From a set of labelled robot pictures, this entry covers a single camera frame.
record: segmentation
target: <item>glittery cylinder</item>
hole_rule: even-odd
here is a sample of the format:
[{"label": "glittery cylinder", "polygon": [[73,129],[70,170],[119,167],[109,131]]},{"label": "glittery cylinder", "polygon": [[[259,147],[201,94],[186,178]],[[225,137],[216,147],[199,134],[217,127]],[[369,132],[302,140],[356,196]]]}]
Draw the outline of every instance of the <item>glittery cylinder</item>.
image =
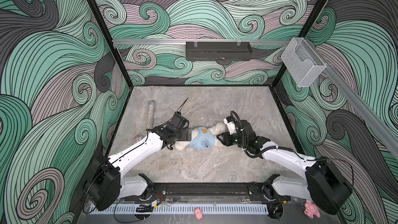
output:
[{"label": "glittery cylinder", "polygon": [[148,102],[148,116],[147,116],[147,129],[152,129],[153,127],[153,112],[155,110],[155,102]]}]

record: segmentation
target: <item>white robotic arm segment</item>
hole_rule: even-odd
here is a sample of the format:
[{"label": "white robotic arm segment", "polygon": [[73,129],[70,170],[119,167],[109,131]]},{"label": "white robotic arm segment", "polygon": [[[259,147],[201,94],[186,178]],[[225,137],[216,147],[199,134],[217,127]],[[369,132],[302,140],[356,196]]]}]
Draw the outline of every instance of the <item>white robotic arm segment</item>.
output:
[{"label": "white robotic arm segment", "polygon": [[122,179],[126,173],[144,158],[162,149],[163,141],[156,133],[150,132],[147,137],[133,144],[124,151],[109,157],[109,162],[114,167],[119,167],[120,178]]},{"label": "white robotic arm segment", "polygon": [[[277,146],[277,144],[273,141],[266,142],[261,150],[272,146]],[[268,150],[264,152],[262,156],[266,160],[274,161],[276,163],[279,163],[281,166],[286,167],[293,172],[296,172],[304,179],[306,179],[305,172],[307,171],[307,167],[311,167],[316,163],[316,161],[313,161],[315,160],[315,157],[296,154],[294,152],[281,149]]]}]

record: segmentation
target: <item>patterned wall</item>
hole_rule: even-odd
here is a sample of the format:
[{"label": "patterned wall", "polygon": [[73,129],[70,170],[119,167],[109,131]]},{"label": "patterned wall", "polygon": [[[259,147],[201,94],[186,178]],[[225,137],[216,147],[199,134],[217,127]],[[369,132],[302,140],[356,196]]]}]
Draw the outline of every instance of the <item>patterned wall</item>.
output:
[{"label": "patterned wall", "polygon": [[[96,0],[113,38],[288,39],[316,0]],[[134,84],[270,84],[283,47],[249,62],[187,62],[184,46],[119,46]]]},{"label": "patterned wall", "polygon": [[[398,136],[398,0],[329,0],[309,39],[327,63]],[[398,222],[398,161],[333,82],[298,88],[288,72],[278,95],[305,152],[342,158],[355,170],[348,223]],[[351,182],[351,169],[335,161]]]},{"label": "patterned wall", "polygon": [[129,88],[85,0],[0,0],[0,33],[1,222],[70,223]]}]

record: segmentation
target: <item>pink plush toy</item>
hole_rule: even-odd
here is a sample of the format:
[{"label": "pink plush toy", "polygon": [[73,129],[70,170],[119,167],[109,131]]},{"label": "pink plush toy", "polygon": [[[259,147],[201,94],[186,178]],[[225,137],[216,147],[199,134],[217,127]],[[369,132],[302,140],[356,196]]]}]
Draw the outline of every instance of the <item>pink plush toy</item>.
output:
[{"label": "pink plush toy", "polygon": [[203,214],[202,214],[202,212],[200,211],[200,208],[196,208],[196,209],[195,209],[195,216],[196,216],[196,218],[197,218],[198,220],[201,220],[201,219],[203,218]]},{"label": "pink plush toy", "polygon": [[321,214],[319,213],[318,207],[312,203],[311,201],[308,201],[305,203],[305,210],[304,213],[310,217],[311,219],[316,216],[316,217],[321,217]]}]

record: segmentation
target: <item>black vertical post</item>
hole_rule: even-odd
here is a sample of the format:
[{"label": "black vertical post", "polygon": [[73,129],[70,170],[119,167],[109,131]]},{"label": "black vertical post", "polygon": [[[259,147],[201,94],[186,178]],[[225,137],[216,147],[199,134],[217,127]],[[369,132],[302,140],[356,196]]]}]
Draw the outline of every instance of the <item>black vertical post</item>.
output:
[{"label": "black vertical post", "polygon": [[[318,0],[312,9],[310,16],[308,17],[307,21],[304,23],[304,26],[301,29],[298,37],[306,37],[307,34],[310,32],[312,25],[315,23],[316,19],[318,18],[319,14],[322,12],[323,8],[325,7],[328,0]],[[281,69],[277,73],[274,81],[272,82],[271,87],[275,88],[278,83],[281,81],[282,76],[285,74],[286,66],[282,64]]]},{"label": "black vertical post", "polygon": [[123,65],[123,60],[122,57],[120,56],[119,52],[113,47],[113,42],[112,42],[112,36],[111,33],[109,32],[104,19],[102,18],[100,9],[98,8],[98,5],[95,0],[87,0],[87,4],[90,7],[91,11],[93,12],[94,18],[96,19],[99,29],[101,30],[106,42],[108,43],[109,49],[112,52],[113,57],[116,60],[117,65],[120,68],[120,71],[122,72],[123,77],[125,78],[127,85],[129,86],[130,90],[132,90],[132,82],[130,80],[129,74],[127,73],[126,68]]}]

